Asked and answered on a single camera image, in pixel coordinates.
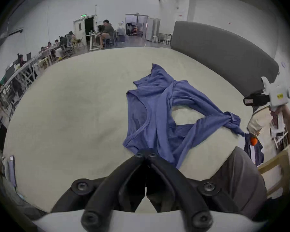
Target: white stool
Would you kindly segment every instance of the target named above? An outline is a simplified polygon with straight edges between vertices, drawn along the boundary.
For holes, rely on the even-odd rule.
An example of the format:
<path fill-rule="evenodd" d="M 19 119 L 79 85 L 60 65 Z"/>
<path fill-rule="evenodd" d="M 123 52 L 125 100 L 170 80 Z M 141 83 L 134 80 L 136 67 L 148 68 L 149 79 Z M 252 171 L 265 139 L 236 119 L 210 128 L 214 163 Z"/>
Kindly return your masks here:
<path fill-rule="evenodd" d="M 167 38 L 163 39 L 163 44 L 164 45 L 170 45 L 170 42 L 171 42 L 171 39 L 167 39 Z"/>
<path fill-rule="evenodd" d="M 157 37 L 157 36 L 153 36 L 153 37 L 152 37 L 152 42 L 156 42 L 156 43 L 158 43 L 158 37 Z"/>

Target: white appliance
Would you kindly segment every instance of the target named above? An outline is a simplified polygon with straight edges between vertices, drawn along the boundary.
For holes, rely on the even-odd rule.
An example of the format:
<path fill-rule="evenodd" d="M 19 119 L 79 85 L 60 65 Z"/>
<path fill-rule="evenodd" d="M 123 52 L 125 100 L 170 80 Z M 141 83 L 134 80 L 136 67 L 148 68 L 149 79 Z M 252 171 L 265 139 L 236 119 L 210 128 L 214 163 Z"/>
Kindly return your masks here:
<path fill-rule="evenodd" d="M 146 28 L 146 40 L 152 41 L 153 36 L 158 36 L 160 19 L 148 18 Z"/>

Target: person's hand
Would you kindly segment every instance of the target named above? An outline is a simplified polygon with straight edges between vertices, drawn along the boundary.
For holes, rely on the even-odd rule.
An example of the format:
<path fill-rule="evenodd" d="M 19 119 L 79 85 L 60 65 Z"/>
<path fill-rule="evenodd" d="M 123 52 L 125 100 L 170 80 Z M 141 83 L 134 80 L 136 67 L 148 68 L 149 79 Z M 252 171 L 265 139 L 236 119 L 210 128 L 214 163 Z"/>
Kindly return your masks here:
<path fill-rule="evenodd" d="M 282 106 L 279 106 L 276 111 L 272 111 L 271 110 L 271 107 L 269 106 L 268 107 L 269 110 L 271 111 L 271 115 L 273 116 L 273 123 L 275 126 L 278 125 L 278 118 L 277 118 L 277 115 L 282 112 L 282 116 L 284 118 L 284 121 L 287 121 L 290 119 L 290 110 L 289 108 L 287 107 L 287 105 L 282 105 Z"/>

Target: blue long-sleeve shirt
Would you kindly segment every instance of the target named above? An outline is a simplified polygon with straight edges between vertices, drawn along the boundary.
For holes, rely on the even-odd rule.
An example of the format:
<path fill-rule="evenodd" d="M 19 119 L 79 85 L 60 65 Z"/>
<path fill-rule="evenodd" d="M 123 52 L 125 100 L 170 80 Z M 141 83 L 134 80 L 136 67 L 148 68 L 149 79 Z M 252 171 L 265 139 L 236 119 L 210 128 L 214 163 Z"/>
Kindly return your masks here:
<path fill-rule="evenodd" d="M 244 136 L 241 119 L 222 112 L 188 81 L 176 81 L 159 65 L 151 74 L 135 81 L 135 90 L 127 92 L 128 134 L 123 145 L 137 153 L 152 148 L 162 158 L 179 168 L 189 149 L 195 147 L 221 126 Z M 172 106 L 186 105 L 202 113 L 195 124 L 176 125 Z"/>

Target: table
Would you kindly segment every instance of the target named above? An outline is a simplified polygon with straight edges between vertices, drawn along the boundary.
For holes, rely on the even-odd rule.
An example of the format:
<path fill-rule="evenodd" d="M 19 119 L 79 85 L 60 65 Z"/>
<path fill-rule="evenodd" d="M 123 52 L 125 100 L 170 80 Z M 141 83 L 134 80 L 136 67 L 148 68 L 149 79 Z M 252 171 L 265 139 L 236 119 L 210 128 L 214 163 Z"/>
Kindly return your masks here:
<path fill-rule="evenodd" d="M 245 131 L 252 107 L 243 104 L 243 96 L 180 52 L 129 47 L 75 56 L 56 63 L 31 85 L 8 127 L 4 156 L 15 156 L 18 191 L 27 202 L 49 212 L 74 180 L 108 176 L 132 156 L 122 145 L 128 128 L 126 92 L 150 74 L 152 63 L 176 80 L 188 80 L 222 111 L 239 115 Z M 175 107 L 172 116 L 177 124 L 203 117 L 187 107 Z M 180 171 L 192 179 L 210 178 L 239 137 L 221 127 L 189 151 Z"/>
<path fill-rule="evenodd" d="M 100 33 L 93 33 L 93 34 L 89 34 L 89 35 L 86 35 L 88 37 L 90 37 L 90 48 L 89 48 L 89 51 L 92 51 L 92 50 L 95 50 L 97 49 L 97 47 L 93 48 L 92 47 L 92 37 L 96 37 L 97 35 L 99 35 Z"/>

